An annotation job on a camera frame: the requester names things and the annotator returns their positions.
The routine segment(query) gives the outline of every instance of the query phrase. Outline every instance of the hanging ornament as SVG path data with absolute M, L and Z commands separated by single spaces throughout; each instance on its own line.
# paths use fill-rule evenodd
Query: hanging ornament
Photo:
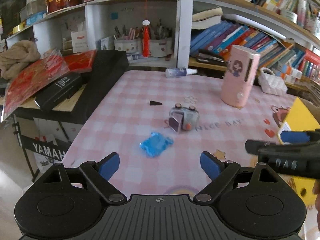
M 149 51 L 149 25 L 150 21 L 149 20 L 144 20 L 142 22 L 143 24 L 143 52 L 142 55 L 144 57 L 149 57 L 150 51 Z

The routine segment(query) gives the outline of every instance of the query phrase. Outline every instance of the red heart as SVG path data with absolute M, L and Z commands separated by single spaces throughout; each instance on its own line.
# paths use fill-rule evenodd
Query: red heart
M 270 131 L 270 130 L 268 130 L 268 129 L 265 129 L 264 130 L 264 132 L 270 137 L 270 138 L 272 138 L 272 137 L 274 137 L 276 134 L 275 134 L 275 132 L 274 131 Z
M 264 123 L 270 125 L 270 121 L 269 121 L 268 119 L 265 119 L 265 120 L 263 120 L 263 121 L 264 121 Z

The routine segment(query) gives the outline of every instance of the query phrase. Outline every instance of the pink humidifier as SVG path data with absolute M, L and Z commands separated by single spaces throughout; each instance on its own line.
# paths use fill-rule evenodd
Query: pink humidifier
M 254 50 L 232 45 L 221 90 L 223 102 L 237 108 L 245 106 L 256 77 L 259 59 L 260 54 Z

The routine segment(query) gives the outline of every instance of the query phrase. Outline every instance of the white quilted bag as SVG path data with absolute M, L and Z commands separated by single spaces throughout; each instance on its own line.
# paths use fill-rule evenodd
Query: white quilted bag
M 287 86 L 281 77 L 277 77 L 270 69 L 261 68 L 258 82 L 262 91 L 267 94 L 283 96 L 287 93 Z

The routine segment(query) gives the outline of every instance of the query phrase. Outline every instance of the floor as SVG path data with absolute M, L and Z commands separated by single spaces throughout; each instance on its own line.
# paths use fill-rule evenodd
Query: floor
M 18 122 L 22 134 L 37 136 L 34 121 L 18 119 Z M 22 196 L 23 189 L 31 185 L 32 178 L 11 124 L 12 122 L 6 128 L 0 124 L 0 240 L 18 240 L 21 237 L 13 209 Z M 36 170 L 34 155 L 27 152 L 31 165 Z

